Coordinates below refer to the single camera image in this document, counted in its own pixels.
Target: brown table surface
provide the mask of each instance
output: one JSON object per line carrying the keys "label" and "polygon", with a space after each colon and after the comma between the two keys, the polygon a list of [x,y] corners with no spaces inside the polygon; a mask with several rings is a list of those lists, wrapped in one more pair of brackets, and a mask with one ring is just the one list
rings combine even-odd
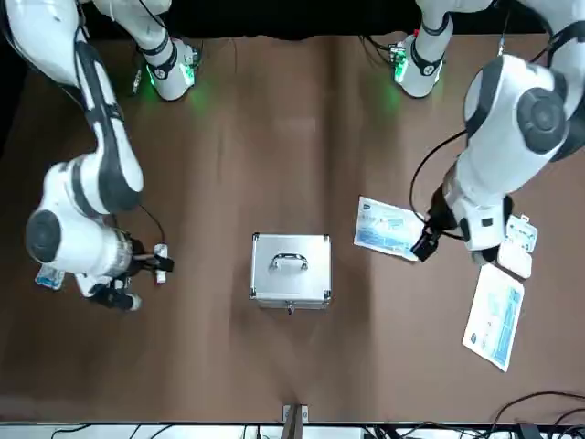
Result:
{"label": "brown table surface", "polygon": [[[462,128],[463,96],[497,39],[454,37],[425,100],[368,64],[356,37],[208,41],[197,86],[172,103],[146,81],[128,97],[133,45],[99,45],[144,171],[144,204],[176,261],[162,288],[135,278],[144,307],[130,314],[82,300],[72,279],[58,294],[34,284],[24,227],[42,178],[95,140],[63,93],[29,75],[0,162],[2,418],[273,422],[298,401],[320,422],[488,422],[531,391],[585,391],[584,154],[515,194],[540,235],[507,373],[462,346],[478,268],[459,242],[443,239],[418,265],[353,245],[358,196],[407,206],[412,172]],[[506,49],[528,58],[544,42],[510,37]],[[425,167],[419,209],[463,145]],[[119,222],[156,243],[139,209]],[[248,300],[254,231],[331,234],[327,311],[288,317]],[[503,420],[550,422],[576,405],[545,397]]]}

